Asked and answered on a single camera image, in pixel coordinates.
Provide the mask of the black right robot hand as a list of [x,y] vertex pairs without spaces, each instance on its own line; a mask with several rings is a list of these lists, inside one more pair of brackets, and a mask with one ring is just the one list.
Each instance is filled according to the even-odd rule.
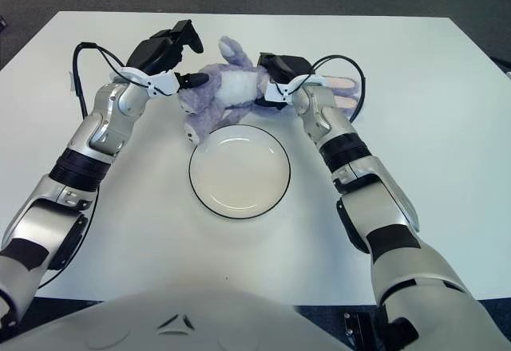
[[296,77],[314,73],[311,63],[304,57],[261,53],[258,66],[266,70],[268,79],[263,83],[263,95],[255,100],[260,107],[281,110],[291,102],[294,89],[289,85]]

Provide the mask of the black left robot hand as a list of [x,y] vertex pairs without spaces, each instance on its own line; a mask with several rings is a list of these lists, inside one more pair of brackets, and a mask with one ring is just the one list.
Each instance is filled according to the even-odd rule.
[[204,52],[189,19],[143,40],[121,68],[119,78],[145,89],[150,97],[170,96],[182,89],[204,85],[209,80],[206,73],[180,74],[173,70],[182,61],[186,45],[195,53]]

